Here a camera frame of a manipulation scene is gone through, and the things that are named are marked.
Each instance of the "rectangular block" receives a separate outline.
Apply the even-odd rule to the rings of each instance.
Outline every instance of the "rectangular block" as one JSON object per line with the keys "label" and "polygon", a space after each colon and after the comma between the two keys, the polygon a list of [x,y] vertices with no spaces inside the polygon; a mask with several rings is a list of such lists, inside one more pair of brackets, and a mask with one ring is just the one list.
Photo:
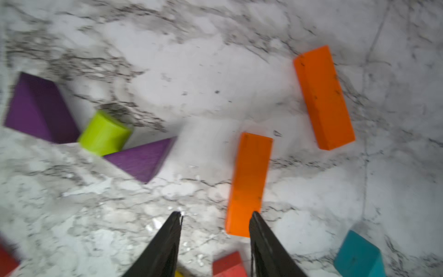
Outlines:
{"label": "rectangular block", "polygon": [[0,277],[9,274],[19,266],[19,263],[0,246]]}
{"label": "rectangular block", "polygon": [[212,263],[213,277],[247,277],[240,253],[234,252]]}
{"label": "rectangular block", "polygon": [[354,231],[346,235],[334,267],[343,277],[386,277],[380,249]]}
{"label": "rectangular block", "polygon": [[228,234],[249,238],[249,220],[261,210],[271,150],[272,138],[241,135],[226,214]]}
{"label": "rectangular block", "polygon": [[327,45],[294,59],[295,70],[320,149],[355,140],[342,88]]}

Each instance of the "purple block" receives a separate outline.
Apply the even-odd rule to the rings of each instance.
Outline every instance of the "purple block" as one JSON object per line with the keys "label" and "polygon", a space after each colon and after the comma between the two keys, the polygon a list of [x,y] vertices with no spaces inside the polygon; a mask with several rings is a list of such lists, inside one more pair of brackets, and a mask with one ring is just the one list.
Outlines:
{"label": "purple block", "polygon": [[54,143],[76,142],[80,135],[55,83],[23,72],[4,125]]}
{"label": "purple block", "polygon": [[175,137],[159,140],[104,156],[137,180],[147,183],[160,170]]}

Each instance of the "teal block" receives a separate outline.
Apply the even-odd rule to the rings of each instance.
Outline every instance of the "teal block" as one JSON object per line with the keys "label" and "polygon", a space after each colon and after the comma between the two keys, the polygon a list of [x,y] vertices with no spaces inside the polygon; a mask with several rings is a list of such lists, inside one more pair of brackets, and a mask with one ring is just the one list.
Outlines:
{"label": "teal block", "polygon": [[380,249],[354,231],[346,235],[334,266],[343,277],[386,277]]}

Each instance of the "triangular block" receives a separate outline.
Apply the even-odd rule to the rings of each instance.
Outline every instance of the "triangular block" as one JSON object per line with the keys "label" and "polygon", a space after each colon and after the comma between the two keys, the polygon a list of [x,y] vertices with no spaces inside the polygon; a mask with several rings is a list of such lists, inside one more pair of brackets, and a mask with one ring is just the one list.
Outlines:
{"label": "triangular block", "polygon": [[380,249],[349,231],[334,260],[343,277],[386,277]]}
{"label": "triangular block", "polygon": [[0,277],[6,277],[19,266],[19,263],[0,245]]}
{"label": "triangular block", "polygon": [[213,277],[248,277],[240,253],[234,252],[212,263]]}
{"label": "triangular block", "polygon": [[137,180],[147,183],[160,170],[175,137],[140,145],[104,156]]}
{"label": "triangular block", "polygon": [[23,72],[4,125],[54,143],[76,142],[80,135],[55,83]]}

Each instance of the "red block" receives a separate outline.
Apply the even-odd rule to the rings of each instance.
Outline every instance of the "red block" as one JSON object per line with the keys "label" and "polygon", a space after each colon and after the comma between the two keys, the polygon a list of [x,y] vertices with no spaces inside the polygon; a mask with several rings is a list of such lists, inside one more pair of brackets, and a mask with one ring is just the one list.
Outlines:
{"label": "red block", "polygon": [[0,246],[0,277],[8,276],[19,263]]}
{"label": "red block", "polygon": [[213,262],[212,275],[214,277],[248,277],[238,251]]}

